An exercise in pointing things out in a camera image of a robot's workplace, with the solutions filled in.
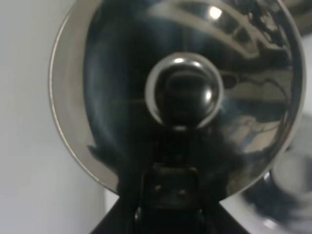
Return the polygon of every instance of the white wall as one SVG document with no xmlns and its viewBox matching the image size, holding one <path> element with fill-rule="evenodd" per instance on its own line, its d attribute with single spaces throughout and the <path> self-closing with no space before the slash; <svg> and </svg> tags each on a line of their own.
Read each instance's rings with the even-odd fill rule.
<svg viewBox="0 0 312 234">
<path fill-rule="evenodd" d="M 56 131 L 47 74 L 74 0 L 0 0 L 0 233 L 86 234 L 104 192 Z"/>
</svg>

